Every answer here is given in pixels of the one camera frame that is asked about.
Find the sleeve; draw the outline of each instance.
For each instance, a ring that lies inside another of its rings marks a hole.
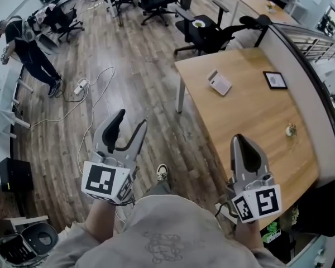
[[[13,24],[7,25],[7,27],[5,29],[6,43],[7,44],[10,43],[16,37],[20,37],[20,33],[19,33],[18,29],[16,29]]]
[[[82,223],[73,223],[67,238],[54,248],[42,268],[69,268],[89,250],[99,246]]]
[[[287,266],[278,260],[266,248],[258,248],[252,250],[253,255],[257,259],[259,265],[263,268],[286,268]]]

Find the window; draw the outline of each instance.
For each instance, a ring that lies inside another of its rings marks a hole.
[[[335,34],[335,10],[329,6],[317,26],[317,30],[324,32],[329,37]]]

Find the black speaker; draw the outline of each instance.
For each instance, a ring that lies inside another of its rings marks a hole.
[[[34,189],[29,162],[6,158],[0,162],[1,190],[27,192]]]

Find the wooden floor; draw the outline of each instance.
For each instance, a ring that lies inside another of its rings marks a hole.
[[[232,12],[236,0],[221,1]],[[179,18],[170,15],[169,27],[165,27],[159,18],[141,26],[142,10],[127,6],[123,11],[124,26],[119,27],[117,20],[106,11],[106,4],[88,10],[94,2],[73,0],[65,8],[69,9],[74,3],[85,31],[75,33],[71,43],[63,43],[60,54],[50,58],[66,82],[66,98],[78,99],[72,92],[79,79],[94,81],[99,72],[110,66],[116,71],[95,108],[93,127],[79,155],[81,166],[88,160],[95,128],[110,114],[125,108],[127,113],[121,124],[119,145],[129,140],[139,122],[144,118],[148,121],[147,135],[138,157],[140,172],[134,183],[136,199],[157,182],[155,170],[164,163],[169,167],[175,192],[216,212],[214,204],[224,194],[218,160],[210,149],[191,99],[185,99],[181,115],[175,112],[178,73],[174,62],[194,56],[192,52],[181,53],[177,58],[173,56],[175,48],[186,45],[183,35],[174,26]],[[193,0],[191,12],[217,20],[218,7],[212,0]],[[251,14],[248,8],[241,5],[237,18],[248,14]],[[228,25],[231,15],[224,15],[223,27]],[[256,33],[246,30],[237,33],[229,47],[251,47],[256,39]],[[92,105],[111,74],[111,70],[102,74],[97,85],[91,87],[86,102],[63,121],[45,122],[32,130],[15,127],[18,135],[15,156],[31,163],[35,183],[32,200],[37,214],[47,214],[58,231],[73,221],[83,221],[89,212],[92,200],[80,192],[81,174],[76,156],[90,124]],[[34,88],[33,94],[23,88],[18,94],[20,110],[31,125],[43,119],[59,119],[76,105],[65,103],[62,97],[48,98],[48,87],[27,73],[23,79]],[[130,212],[131,207],[118,210],[122,218]],[[220,223],[229,235],[228,221],[220,217]],[[121,224],[117,219],[116,232],[121,229]]]

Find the picture frame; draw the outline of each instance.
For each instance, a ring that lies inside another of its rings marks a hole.
[[[288,89],[281,73],[276,71],[263,71],[270,89]]]

